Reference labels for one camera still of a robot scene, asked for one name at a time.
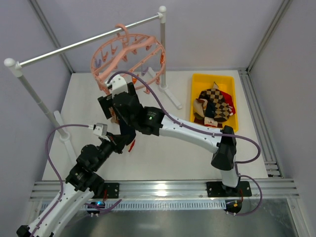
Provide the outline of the pink round clip hanger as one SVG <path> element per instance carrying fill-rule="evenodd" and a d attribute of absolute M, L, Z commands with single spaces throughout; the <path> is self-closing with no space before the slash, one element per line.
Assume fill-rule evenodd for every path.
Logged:
<path fill-rule="evenodd" d="M 122 30 L 112 39 L 103 43 L 93 54 L 90 69 L 99 89 L 107 95 L 107 81 L 116 71 L 139 72 L 154 67 L 154 76 L 147 84 L 160 80 L 165 73 L 166 52 L 155 36 L 130 33 L 124 24 L 116 24 Z"/>

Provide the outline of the navy santa sock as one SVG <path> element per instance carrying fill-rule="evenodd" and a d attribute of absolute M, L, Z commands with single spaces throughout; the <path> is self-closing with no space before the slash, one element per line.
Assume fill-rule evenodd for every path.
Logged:
<path fill-rule="evenodd" d="M 204 112 L 204 125 L 211 127 L 219 127 L 219 122 L 217 122 L 214 118 L 216 115 L 217 108 L 211 102 L 208 102 L 206 105 L 206 109 Z"/>

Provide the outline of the beige maroon striped sock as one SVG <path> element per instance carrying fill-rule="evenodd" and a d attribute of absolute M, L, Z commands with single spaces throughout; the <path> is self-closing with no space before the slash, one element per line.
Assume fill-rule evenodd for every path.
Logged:
<path fill-rule="evenodd" d="M 216 82 L 213 83 L 213 87 L 212 87 L 213 90 L 219 90 L 219 86 Z"/>

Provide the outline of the brown argyle sock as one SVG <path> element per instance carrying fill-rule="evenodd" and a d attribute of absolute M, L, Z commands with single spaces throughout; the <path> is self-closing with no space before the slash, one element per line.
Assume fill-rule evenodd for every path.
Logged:
<path fill-rule="evenodd" d="M 220 90 L 207 89 L 201 91 L 198 99 L 206 99 L 217 108 L 215 120 L 217 122 L 226 122 L 230 118 L 230 109 L 228 104 L 225 103 L 223 95 Z"/>

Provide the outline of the red sock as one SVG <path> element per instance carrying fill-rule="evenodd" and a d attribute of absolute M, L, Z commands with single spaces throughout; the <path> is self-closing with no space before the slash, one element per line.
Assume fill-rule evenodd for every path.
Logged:
<path fill-rule="evenodd" d="M 223 91 L 221 91 L 221 94 L 223 95 L 223 98 L 225 100 L 225 103 L 229 106 L 230 116 L 233 116 L 236 113 L 236 109 L 234 106 L 233 98 L 230 94 L 227 94 Z"/>

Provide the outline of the tan orange argyle sock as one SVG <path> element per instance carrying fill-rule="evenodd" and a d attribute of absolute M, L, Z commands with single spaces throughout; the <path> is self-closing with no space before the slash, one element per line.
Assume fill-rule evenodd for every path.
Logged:
<path fill-rule="evenodd" d="M 113 108 L 110 108 L 110 113 L 111 113 L 111 115 L 112 115 L 112 117 L 111 117 L 111 123 L 119 124 L 119 118 L 118 118 L 117 115 L 115 114 L 115 111 L 113 110 Z"/>

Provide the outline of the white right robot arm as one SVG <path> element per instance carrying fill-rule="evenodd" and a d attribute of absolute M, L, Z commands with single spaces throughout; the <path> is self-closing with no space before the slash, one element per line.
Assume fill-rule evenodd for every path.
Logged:
<path fill-rule="evenodd" d="M 226 192 L 237 189 L 240 178 L 235 169 L 237 142 L 234 130 L 210 129 L 167 115 L 162 109 L 144 107 L 139 101 L 132 83 L 124 82 L 112 94 L 101 96 L 98 102 L 106 118 L 116 117 L 123 135 L 133 140 L 136 132 L 176 138 L 198 145 L 213 154 L 211 165 L 220 170 L 222 188 Z"/>

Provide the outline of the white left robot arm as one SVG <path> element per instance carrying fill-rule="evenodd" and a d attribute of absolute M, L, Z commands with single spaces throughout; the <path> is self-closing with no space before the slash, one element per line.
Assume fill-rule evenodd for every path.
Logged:
<path fill-rule="evenodd" d="M 121 154 L 129 139 L 128 135 L 107 133 L 99 146 L 86 145 L 70 170 L 56 197 L 29 225 L 17 230 L 19 237 L 58 237 L 62 230 L 91 198 L 104 193 L 105 180 L 96 171 L 112 153 Z"/>

